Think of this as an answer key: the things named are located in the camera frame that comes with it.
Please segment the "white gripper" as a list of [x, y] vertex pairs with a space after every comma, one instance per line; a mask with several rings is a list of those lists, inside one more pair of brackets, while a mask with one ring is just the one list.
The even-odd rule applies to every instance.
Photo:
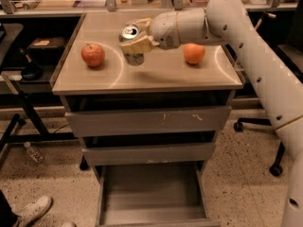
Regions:
[[164, 50], [180, 47], [182, 44], [220, 45], [223, 39], [210, 32], [205, 10], [202, 8], [161, 13], [154, 19], [134, 19], [127, 23], [137, 32], [150, 32], [136, 40], [120, 44], [124, 54], [144, 54], [156, 46]]

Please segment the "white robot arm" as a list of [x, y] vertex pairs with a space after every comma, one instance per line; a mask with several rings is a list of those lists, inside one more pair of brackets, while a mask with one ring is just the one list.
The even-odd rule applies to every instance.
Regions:
[[241, 0], [209, 0], [204, 9], [136, 19], [120, 30], [130, 57], [158, 47], [229, 44], [294, 165], [281, 227], [303, 227], [303, 84], [254, 29]]

